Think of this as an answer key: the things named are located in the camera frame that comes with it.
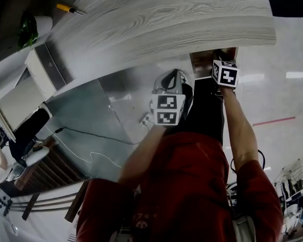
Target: red line on floor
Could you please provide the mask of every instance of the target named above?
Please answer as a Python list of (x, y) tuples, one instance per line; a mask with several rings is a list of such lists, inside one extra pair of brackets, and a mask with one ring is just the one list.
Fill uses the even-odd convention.
[(253, 124), (252, 126), (261, 126), (261, 125), (265, 125), (265, 124), (271, 124), (271, 123), (275, 123), (275, 122), (281, 122), (281, 121), (286, 121), (286, 120), (291, 120), (291, 119), (295, 119), (294, 116), (292, 117), (287, 117), (287, 118), (281, 118), (281, 119), (277, 119), (277, 120), (271, 120), (271, 121), (267, 121), (267, 122), (261, 122), (261, 123), (257, 123), (257, 124)]

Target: person in red shirt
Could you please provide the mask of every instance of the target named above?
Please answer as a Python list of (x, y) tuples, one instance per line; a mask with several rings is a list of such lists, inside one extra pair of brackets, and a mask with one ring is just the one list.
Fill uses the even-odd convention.
[[(183, 84), (188, 108), (192, 91)], [(89, 182), (77, 241), (236, 241), (227, 198), (229, 165), (222, 150), (223, 103), (212, 79), (195, 82), (186, 120), (154, 126), (127, 159), (117, 183)], [(254, 222), (257, 242), (277, 241), (283, 224), (274, 187), (258, 162), (254, 131), (234, 92), (220, 87), (237, 173), (237, 204)], [(140, 186), (141, 193), (134, 197)]]

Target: yellow screwdriver handle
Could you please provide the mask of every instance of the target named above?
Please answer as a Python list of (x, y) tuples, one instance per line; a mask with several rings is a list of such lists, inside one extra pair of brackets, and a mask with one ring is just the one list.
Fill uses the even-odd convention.
[(66, 11), (66, 12), (70, 12), (70, 9), (71, 9), (71, 7), (63, 5), (63, 4), (57, 4), (56, 7), (63, 11)]

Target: wooden table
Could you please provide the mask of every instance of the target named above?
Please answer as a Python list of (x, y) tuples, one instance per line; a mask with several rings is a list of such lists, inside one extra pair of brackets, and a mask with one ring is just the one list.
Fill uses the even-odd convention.
[(48, 47), (69, 83), (59, 93), (125, 68), (225, 47), (274, 44), (268, 0), (77, 0)]

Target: potted plant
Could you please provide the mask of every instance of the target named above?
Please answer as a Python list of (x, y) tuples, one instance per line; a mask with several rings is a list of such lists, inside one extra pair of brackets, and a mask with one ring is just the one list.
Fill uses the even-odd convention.
[(24, 47), (36, 43), (39, 37), (48, 33), (53, 26), (53, 20), (49, 16), (33, 16), (25, 11), (20, 20), (18, 39), (19, 51)]

